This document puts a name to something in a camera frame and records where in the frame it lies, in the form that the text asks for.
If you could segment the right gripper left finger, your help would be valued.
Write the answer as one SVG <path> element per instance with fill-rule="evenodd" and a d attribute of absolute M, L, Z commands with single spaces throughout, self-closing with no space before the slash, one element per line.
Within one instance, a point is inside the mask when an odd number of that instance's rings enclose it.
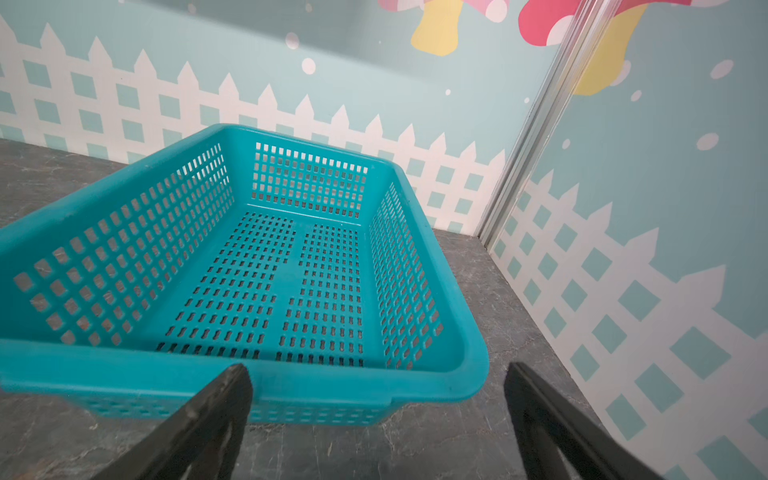
<path fill-rule="evenodd" d="M 228 367 L 96 479 L 230 479 L 253 399 L 242 364 Z"/>

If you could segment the teal plastic basket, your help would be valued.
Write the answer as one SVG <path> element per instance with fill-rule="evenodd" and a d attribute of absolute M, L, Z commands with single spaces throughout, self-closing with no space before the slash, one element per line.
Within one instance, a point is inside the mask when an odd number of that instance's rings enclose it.
<path fill-rule="evenodd" d="M 1 231 L 1 387 L 162 419 L 233 364 L 253 423 L 367 426 L 489 354 L 396 164 L 208 127 Z"/>

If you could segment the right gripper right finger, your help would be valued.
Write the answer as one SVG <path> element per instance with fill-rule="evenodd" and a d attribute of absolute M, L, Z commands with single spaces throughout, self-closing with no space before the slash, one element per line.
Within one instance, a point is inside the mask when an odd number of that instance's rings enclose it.
<path fill-rule="evenodd" d="M 509 364 L 504 394 L 529 479 L 567 479 L 570 463 L 583 479 L 658 479 L 534 370 Z"/>

